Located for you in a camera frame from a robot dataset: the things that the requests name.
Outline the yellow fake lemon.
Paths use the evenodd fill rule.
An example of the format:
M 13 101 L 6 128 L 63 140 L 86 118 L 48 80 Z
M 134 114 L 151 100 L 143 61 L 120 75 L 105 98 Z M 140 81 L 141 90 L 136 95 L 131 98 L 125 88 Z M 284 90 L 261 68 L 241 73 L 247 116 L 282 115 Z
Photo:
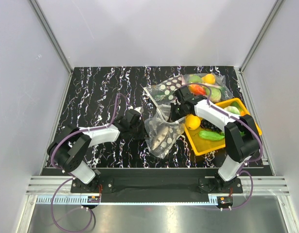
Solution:
M 189 130 L 196 130 L 201 124 L 201 120 L 198 116 L 188 115 L 185 119 L 185 126 Z

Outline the clear zip bag with mushroom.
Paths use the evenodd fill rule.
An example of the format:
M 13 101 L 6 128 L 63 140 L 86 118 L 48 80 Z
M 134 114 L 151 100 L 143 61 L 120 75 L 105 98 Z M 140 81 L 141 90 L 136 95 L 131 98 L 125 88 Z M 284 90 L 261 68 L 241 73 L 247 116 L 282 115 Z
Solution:
M 184 84 L 183 75 L 177 75 L 177 76 L 182 76 L 182 85 L 183 85 Z M 162 92 L 159 91 L 159 89 L 158 89 L 160 87 L 160 85 L 162 84 L 162 82 L 160 82 L 159 84 L 149 85 L 149 86 L 146 86 L 146 87 L 143 88 L 146 95 L 147 95 L 147 97 L 151 101 L 151 107 L 150 107 L 151 108 L 151 110 L 150 110 L 151 113 L 149 114 L 150 117 L 154 116 L 154 114 L 156 113 L 156 108 L 158 106 L 160 106 L 160 105 L 168 105 L 169 106 L 170 103 L 173 102 L 176 99 L 175 96 L 174 96 L 173 100 L 168 100 L 166 97 L 164 97 L 162 95 Z

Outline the clear zip bag with lemon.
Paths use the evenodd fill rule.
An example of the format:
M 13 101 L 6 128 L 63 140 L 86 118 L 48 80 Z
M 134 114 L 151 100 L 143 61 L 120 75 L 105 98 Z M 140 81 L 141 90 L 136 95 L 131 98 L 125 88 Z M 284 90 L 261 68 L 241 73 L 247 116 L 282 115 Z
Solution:
M 171 106 L 162 104 L 156 108 L 156 113 L 144 121 L 148 134 L 145 141 L 149 152 L 159 158 L 165 159 L 176 140 L 184 133 L 185 118 L 168 122 Z

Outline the grey fake fish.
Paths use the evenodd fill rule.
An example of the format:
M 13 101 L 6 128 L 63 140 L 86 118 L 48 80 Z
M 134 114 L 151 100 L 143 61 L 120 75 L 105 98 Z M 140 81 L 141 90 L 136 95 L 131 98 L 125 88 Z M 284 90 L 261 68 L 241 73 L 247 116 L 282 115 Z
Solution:
M 172 127 L 163 127 L 152 137 L 149 149 L 154 152 L 167 150 L 175 142 L 175 132 Z

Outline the green fake bok choy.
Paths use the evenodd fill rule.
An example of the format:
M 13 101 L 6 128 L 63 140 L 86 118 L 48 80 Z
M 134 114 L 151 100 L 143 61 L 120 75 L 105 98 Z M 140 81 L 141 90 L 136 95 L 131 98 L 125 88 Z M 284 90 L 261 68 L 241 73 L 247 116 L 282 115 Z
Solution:
M 232 102 L 229 106 L 225 107 L 224 110 L 240 116 L 243 114 L 243 110 L 241 106 L 239 105 L 238 102 L 235 101 Z

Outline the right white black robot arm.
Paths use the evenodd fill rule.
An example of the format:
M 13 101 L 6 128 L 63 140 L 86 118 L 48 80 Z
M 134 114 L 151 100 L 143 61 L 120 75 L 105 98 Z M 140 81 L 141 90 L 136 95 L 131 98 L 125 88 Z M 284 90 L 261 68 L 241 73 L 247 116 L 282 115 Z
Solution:
M 224 133 L 227 156 L 218 169 L 214 186 L 217 191 L 226 192 L 245 163 L 258 161 L 263 156 L 263 145 L 253 117 L 248 114 L 238 116 L 213 104 L 211 89 L 206 96 L 196 96 L 185 84 L 174 95 L 177 101 L 171 104 L 170 122 L 192 114 L 209 121 Z

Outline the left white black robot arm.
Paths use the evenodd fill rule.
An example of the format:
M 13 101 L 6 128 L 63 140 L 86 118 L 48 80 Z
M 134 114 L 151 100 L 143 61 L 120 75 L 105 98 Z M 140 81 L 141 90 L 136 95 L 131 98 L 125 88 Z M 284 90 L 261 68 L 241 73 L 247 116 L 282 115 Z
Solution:
M 47 148 L 47 154 L 54 165 L 82 182 L 88 192 L 94 192 L 99 185 L 99 173 L 85 162 L 88 148 L 117 140 L 144 139 L 145 126 L 142 107 L 129 109 L 109 125 L 99 127 L 66 126 Z

